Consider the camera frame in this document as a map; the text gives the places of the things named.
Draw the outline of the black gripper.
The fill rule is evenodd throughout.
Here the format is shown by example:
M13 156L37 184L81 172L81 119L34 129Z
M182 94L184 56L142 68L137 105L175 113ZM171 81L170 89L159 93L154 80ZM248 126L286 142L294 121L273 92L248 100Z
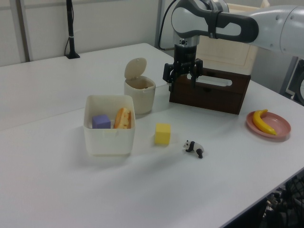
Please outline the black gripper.
M174 46L174 64L164 65L163 80L170 84L170 92L174 91L175 72L190 72L191 87L194 88L196 79L203 74L203 61L196 59L197 46Z

